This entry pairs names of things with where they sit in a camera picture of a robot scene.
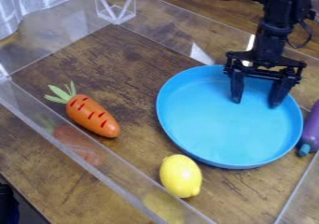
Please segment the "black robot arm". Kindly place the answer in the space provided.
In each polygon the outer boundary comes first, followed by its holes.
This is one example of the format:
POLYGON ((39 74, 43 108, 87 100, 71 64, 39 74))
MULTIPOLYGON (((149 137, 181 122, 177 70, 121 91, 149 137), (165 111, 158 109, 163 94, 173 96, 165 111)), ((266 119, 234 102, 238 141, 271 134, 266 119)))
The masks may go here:
POLYGON ((231 79, 233 101, 241 103, 245 78, 273 81, 269 97, 271 108, 286 99, 302 80, 307 64, 283 56, 285 47, 303 48, 313 38, 305 19, 310 16, 311 0, 262 0, 265 15, 259 21, 254 47, 249 51, 229 51, 225 73, 231 79))

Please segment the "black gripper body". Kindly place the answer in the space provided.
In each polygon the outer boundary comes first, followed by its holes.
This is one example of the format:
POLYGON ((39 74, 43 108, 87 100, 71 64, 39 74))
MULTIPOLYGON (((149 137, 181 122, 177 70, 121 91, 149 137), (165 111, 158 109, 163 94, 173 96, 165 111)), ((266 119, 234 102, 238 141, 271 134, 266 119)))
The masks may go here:
POLYGON ((297 77, 299 82, 306 63, 283 56, 291 27, 278 27, 262 21, 258 25, 254 47, 247 51, 230 51, 225 72, 230 75, 235 69, 246 77, 278 80, 297 77))

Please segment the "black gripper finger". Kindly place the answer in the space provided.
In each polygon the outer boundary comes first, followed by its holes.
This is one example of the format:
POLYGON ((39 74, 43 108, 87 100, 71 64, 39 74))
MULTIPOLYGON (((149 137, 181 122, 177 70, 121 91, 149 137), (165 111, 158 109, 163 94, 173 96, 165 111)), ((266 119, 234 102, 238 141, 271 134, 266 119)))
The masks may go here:
POLYGON ((297 77, 282 77, 273 82, 269 103, 271 108, 277 108, 291 92, 291 88, 299 83, 297 77))
POLYGON ((231 73, 231 94, 233 101, 239 104, 242 100, 243 90, 245 90, 245 73, 235 69, 231 73))

